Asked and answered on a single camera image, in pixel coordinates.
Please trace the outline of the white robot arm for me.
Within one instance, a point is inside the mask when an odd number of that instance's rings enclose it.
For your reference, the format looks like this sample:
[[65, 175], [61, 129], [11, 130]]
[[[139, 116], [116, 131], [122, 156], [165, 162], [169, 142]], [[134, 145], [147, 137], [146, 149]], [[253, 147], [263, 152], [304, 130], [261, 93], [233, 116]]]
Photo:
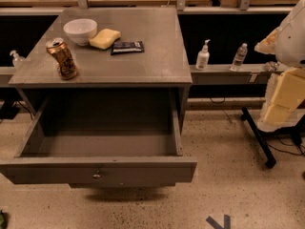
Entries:
[[265, 103], [257, 126], [273, 132], [291, 124], [291, 115], [305, 100], [305, 0], [299, 0], [281, 24], [254, 47], [256, 52], [274, 54], [287, 69], [268, 80]]

